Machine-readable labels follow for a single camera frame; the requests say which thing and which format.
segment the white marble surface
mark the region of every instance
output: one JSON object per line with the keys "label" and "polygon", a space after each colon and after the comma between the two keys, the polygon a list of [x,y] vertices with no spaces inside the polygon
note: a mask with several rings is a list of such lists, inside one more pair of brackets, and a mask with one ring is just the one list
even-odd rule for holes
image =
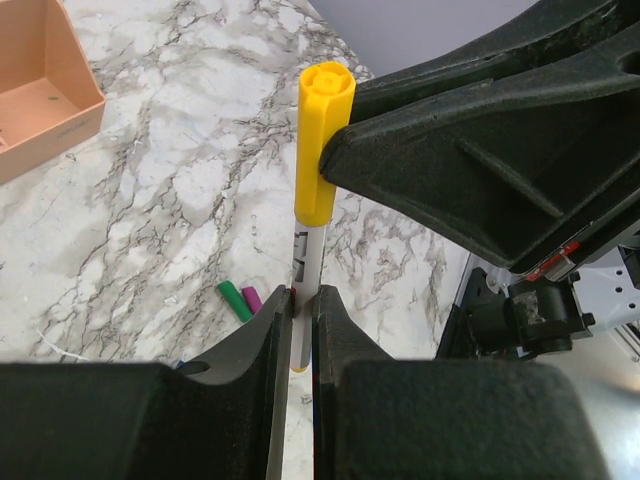
{"label": "white marble surface", "polygon": [[[305,0],[64,3],[108,105],[0,187],[0,361],[175,364],[240,326],[221,280],[289,281],[299,72],[368,72]],[[466,254],[338,196],[323,281],[389,353],[432,356]],[[310,375],[290,383],[284,478],[311,478]]]}

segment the yellow marker cap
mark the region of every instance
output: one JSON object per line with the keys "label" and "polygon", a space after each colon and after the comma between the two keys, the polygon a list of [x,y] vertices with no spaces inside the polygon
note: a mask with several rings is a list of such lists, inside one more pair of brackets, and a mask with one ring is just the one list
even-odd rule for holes
{"label": "yellow marker cap", "polygon": [[336,187],[320,176],[318,164],[329,139],[349,124],[356,80],[337,62],[305,69],[300,75],[296,219],[307,227],[331,221]]}

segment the purple marker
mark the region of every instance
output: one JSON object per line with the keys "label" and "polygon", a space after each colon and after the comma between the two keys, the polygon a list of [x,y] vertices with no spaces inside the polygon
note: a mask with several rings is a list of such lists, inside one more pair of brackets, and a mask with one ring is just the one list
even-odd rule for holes
{"label": "purple marker", "polygon": [[251,313],[256,314],[258,310],[260,310],[260,307],[262,307],[262,300],[260,300],[260,295],[258,295],[255,288],[244,287],[242,289],[242,296],[247,301]]}

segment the green marker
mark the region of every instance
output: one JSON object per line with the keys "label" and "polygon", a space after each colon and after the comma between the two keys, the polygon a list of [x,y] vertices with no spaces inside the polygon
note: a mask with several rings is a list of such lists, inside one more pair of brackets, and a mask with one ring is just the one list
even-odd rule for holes
{"label": "green marker", "polygon": [[244,297],[240,294],[236,286],[231,283],[229,280],[225,280],[220,285],[218,285],[218,290],[227,301],[227,303],[231,306],[236,315],[242,323],[247,323],[253,317],[251,310],[249,310],[249,306],[247,302],[244,300]]}

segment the marker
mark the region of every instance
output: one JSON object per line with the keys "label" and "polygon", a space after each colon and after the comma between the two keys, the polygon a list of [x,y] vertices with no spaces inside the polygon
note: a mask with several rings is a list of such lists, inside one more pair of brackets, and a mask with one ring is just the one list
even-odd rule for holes
{"label": "marker", "polygon": [[311,310],[320,290],[327,225],[336,187],[320,176],[320,156],[329,139],[349,124],[356,81],[345,66],[326,62],[300,75],[296,229],[291,289],[295,295],[291,368],[304,371],[311,359]]}
{"label": "marker", "polygon": [[258,313],[260,307],[262,307],[262,300],[260,300],[260,295],[253,287],[244,287],[242,289],[242,296],[244,297],[247,305],[249,305],[249,310],[251,313]]}
{"label": "marker", "polygon": [[251,313],[251,310],[249,310],[247,302],[244,301],[244,298],[240,295],[240,292],[233,283],[229,280],[225,280],[218,285],[218,291],[222,294],[236,315],[238,315],[238,318],[242,323],[247,323],[251,320],[253,314]]}

